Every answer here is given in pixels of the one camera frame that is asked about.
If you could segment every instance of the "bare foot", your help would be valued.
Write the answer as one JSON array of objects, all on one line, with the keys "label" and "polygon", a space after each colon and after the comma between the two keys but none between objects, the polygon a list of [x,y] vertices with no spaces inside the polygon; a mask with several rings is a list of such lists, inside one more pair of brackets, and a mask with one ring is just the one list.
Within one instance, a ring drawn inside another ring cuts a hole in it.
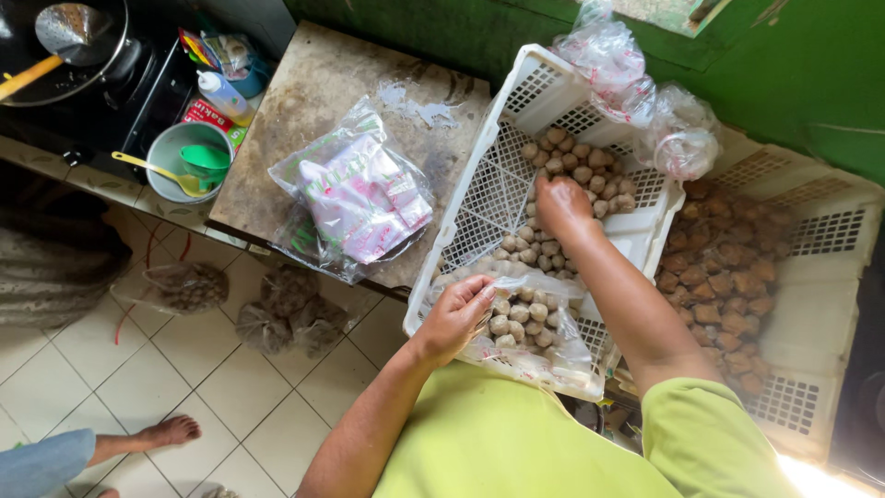
[{"label": "bare foot", "polygon": [[203,432],[200,431],[200,424],[196,420],[187,415],[180,415],[142,429],[138,435],[153,449],[155,447],[184,444],[199,438],[203,435]]}]

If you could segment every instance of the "person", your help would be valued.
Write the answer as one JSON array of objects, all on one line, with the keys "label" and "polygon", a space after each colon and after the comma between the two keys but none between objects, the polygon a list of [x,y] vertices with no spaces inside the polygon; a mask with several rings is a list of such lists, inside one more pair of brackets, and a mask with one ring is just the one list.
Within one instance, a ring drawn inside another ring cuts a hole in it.
[{"label": "person", "polygon": [[[80,429],[0,452],[0,496],[39,498],[77,477],[84,469],[116,455],[180,445],[202,436],[200,424],[176,416],[131,436],[96,435]],[[99,498],[119,498],[106,489]]]},{"label": "person", "polygon": [[495,297],[449,285],[314,456],[296,496],[793,497],[776,454],[682,319],[605,237],[581,187],[539,178],[537,219],[577,266],[630,368],[644,459],[537,387],[455,355]]}]

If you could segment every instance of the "wire strainer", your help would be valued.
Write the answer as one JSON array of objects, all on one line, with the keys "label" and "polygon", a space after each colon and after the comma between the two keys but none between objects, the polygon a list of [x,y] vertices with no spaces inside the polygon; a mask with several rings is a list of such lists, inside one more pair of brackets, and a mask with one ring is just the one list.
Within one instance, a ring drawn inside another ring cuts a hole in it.
[{"label": "wire strainer", "polygon": [[37,16],[37,39],[47,51],[73,66],[92,66],[107,60],[116,42],[108,36],[112,21],[84,4],[55,4]]}]

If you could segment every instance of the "green funnel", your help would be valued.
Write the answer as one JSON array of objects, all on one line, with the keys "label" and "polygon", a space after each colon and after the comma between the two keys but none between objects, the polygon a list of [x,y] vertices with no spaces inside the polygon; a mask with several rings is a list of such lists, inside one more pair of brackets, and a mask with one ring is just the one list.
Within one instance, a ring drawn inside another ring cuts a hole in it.
[{"label": "green funnel", "polygon": [[179,150],[184,169],[200,180],[200,189],[221,183],[230,168],[230,155],[205,145],[185,145]]}]

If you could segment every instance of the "white tile floor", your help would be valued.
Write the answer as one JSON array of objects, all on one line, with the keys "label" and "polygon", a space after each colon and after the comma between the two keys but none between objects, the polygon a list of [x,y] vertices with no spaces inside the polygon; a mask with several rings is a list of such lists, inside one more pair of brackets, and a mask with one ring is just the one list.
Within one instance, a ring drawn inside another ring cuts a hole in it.
[{"label": "white tile floor", "polygon": [[[143,271],[158,220],[115,206],[105,216],[133,248]],[[150,265],[175,261],[188,232],[163,223]],[[91,427],[125,434],[179,414],[203,437],[184,447],[119,456],[87,469],[52,498],[197,497],[224,485],[244,498],[292,496],[331,427],[405,342],[405,305],[321,276],[320,293],[363,319],[325,358],[298,352],[263,356],[240,344],[240,307],[258,299],[261,262],[191,233],[186,261],[223,268],[227,303],[201,315],[170,316],[105,296],[60,331],[0,328],[0,450]]]}]

